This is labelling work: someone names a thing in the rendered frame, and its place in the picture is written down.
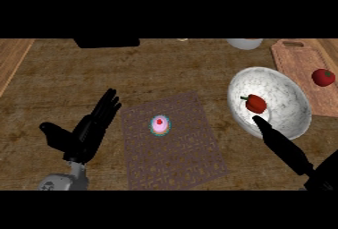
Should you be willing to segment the wooden cutting board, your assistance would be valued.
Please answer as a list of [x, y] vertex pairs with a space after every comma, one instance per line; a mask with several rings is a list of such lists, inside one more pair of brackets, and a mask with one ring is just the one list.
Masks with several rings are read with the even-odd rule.
[[270, 47], [277, 71], [295, 82], [307, 95], [311, 114], [338, 117], [338, 76], [326, 87], [318, 86], [311, 73], [332, 70], [320, 51], [299, 39], [280, 39]]

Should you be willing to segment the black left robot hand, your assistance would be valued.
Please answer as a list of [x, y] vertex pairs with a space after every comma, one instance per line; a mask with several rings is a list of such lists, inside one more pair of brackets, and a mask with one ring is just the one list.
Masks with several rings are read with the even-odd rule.
[[94, 106], [92, 112], [82, 117], [72, 131], [66, 131], [50, 122], [39, 124], [47, 145], [63, 152], [64, 161], [84, 165], [94, 158], [107, 126], [119, 108], [116, 91], [109, 89]]

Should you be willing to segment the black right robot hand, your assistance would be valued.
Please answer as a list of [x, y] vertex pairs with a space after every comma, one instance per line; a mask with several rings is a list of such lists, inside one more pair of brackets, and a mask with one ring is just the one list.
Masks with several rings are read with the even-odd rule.
[[255, 115], [252, 117], [262, 135], [262, 141], [268, 149], [277, 155], [283, 163], [290, 167], [298, 175], [305, 174], [308, 179], [304, 184], [307, 191], [338, 191], [338, 149], [323, 160], [317, 168], [307, 160], [307, 156], [299, 147], [273, 129], [268, 122]]

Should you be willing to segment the red bell pepper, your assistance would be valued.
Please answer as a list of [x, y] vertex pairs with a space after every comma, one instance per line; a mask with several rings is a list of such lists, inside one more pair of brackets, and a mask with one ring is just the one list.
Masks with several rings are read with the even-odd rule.
[[240, 100], [245, 101], [245, 108], [250, 112], [261, 114], [265, 111], [267, 103], [265, 103], [265, 100], [259, 96], [250, 94], [246, 97], [240, 97]]

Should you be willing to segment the red tomato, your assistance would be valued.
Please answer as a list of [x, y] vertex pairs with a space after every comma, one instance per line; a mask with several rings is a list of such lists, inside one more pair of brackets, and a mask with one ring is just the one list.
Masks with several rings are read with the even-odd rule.
[[335, 74], [326, 69], [317, 69], [311, 73], [311, 80], [317, 86], [326, 87], [335, 82]]

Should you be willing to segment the brown woven placemat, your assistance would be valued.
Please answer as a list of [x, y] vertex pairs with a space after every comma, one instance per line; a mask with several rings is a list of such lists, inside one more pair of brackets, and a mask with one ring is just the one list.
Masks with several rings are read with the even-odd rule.
[[[196, 93], [181, 93], [119, 110], [128, 188], [187, 190], [227, 173]], [[165, 136], [149, 129], [156, 115], [169, 119]]]

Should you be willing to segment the black appliance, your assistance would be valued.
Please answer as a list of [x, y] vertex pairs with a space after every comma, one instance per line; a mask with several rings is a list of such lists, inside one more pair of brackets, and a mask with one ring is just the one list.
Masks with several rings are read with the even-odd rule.
[[73, 39], [79, 48], [112, 48], [112, 47], [137, 47], [140, 39], [137, 38], [112, 38], [112, 39]]

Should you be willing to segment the pink frosted cupcake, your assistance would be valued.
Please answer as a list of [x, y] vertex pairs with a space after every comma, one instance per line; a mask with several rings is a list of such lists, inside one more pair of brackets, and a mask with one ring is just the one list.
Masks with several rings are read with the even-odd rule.
[[169, 119], [166, 118], [166, 116], [156, 115], [152, 118], [150, 124], [149, 124], [150, 132], [156, 136], [165, 136], [169, 133], [169, 127], [171, 127], [171, 122], [169, 122]]

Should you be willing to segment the white round container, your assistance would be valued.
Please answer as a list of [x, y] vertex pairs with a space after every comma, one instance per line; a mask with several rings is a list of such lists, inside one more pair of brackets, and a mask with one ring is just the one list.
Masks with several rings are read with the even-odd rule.
[[228, 44], [242, 49], [242, 50], [252, 50], [258, 48], [261, 45], [262, 39], [255, 38], [255, 39], [247, 39], [247, 38], [227, 38]]

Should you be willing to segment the white marble bowl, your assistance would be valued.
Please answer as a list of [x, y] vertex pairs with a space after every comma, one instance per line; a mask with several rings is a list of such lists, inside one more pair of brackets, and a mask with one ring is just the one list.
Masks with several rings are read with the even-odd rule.
[[311, 122], [311, 106], [295, 82], [277, 71], [265, 67], [242, 69], [233, 76], [227, 89], [227, 105], [231, 117], [243, 130], [262, 138], [252, 117], [256, 115], [245, 107], [249, 95], [259, 96], [267, 103], [258, 116], [271, 128], [293, 140], [305, 132]]

